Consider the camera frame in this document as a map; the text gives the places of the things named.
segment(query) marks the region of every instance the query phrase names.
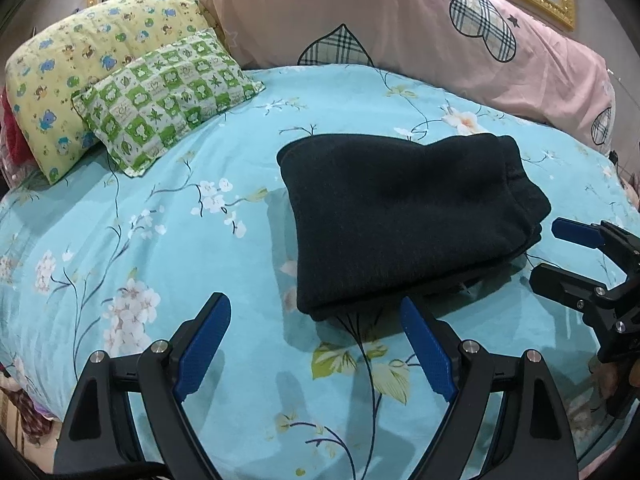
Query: folded black pants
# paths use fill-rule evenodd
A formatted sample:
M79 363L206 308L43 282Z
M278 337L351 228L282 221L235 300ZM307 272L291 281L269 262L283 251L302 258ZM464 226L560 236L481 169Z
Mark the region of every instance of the folded black pants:
M508 136L320 135L277 161L296 220L298 309L316 320L478 279L537 243L551 211Z

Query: metal screw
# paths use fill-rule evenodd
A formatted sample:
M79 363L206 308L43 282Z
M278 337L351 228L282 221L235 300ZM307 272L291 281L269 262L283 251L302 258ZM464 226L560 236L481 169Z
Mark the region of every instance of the metal screw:
M100 363L104 359L105 355L106 354L102 350L96 350L91 354L91 357L89 357L89 361L92 363Z
M153 343L151 343L151 351L154 354L161 354L167 348L169 348L169 343L164 339L159 339L158 341L154 341Z
M539 363L542 361L542 355L537 350L527 350L527 359L532 363Z
M462 342L462 349L468 354L477 354L480 351L480 345L472 339Z

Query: floral pattern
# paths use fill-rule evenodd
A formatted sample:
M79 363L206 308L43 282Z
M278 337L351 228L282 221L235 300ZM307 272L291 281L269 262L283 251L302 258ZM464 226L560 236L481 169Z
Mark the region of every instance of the floral pattern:
M103 332L105 350L110 356L142 352L151 344L145 325L156 320L159 303L160 295L152 288L134 278L127 280L102 315L110 321Z
M442 120L456 129L459 135L485 133L487 130L478 124L478 117L472 112L459 112L447 104Z
M94 150L54 186L30 180L0 202L0 362L9 373L62 418L91 352L124 356L170 338L221 291L232 324L186 410L221 474L408 478L446 404L392 308L322 323L297 310L296 223L276 154L306 136L369 133L427 145L464 126L513 136L554 209L542 241L502 274L430 306L462 337L508 355L539 348L556 377L570 374L579 386L558 387L582 452L606 424L583 362L597 346L577 313L540 301L526 280L548 261L607 287L623 281L597 251L553 238L549 224L605 219L640 233L615 168L548 126L382 70L308 66L255 77L266 90L203 124L142 178ZM497 415L490 405L486 420ZM215 444L229 428L254 452ZM483 426L464 478L479 473L492 432L491 422ZM148 434L140 439L150 447Z
M56 259L53 257L51 251L47 251L42 255L42 258L36 265L36 290L40 294L47 294L49 292L49 285L51 275L56 270Z

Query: pink pillow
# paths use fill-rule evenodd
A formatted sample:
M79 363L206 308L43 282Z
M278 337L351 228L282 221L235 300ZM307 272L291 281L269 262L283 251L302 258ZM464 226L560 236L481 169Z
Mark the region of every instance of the pink pillow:
M604 151L604 60L505 0L200 0L244 68L361 63L552 124Z

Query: green checkered pillow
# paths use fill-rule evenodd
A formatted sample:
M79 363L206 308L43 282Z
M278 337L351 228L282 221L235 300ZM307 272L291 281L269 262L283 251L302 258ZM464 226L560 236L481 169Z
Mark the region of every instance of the green checkered pillow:
M140 176L196 126L262 90L208 28L145 54L73 104L120 168Z

